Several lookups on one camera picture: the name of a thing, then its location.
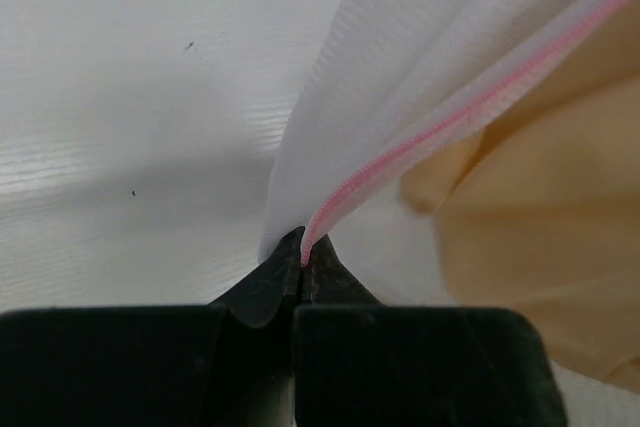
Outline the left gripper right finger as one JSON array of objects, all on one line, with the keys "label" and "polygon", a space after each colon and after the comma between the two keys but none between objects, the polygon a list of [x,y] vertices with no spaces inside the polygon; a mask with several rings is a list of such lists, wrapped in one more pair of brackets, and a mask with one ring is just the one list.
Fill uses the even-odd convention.
[{"label": "left gripper right finger", "polygon": [[389,307],[312,249],[294,314],[300,426],[564,426],[541,338],[503,308]]}]

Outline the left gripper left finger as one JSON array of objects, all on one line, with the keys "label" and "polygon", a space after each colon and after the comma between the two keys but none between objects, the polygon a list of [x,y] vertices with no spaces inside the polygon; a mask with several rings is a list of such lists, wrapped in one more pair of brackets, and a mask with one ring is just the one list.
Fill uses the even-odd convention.
[{"label": "left gripper left finger", "polygon": [[289,426],[300,230],[208,304],[1,317],[5,426]]}]

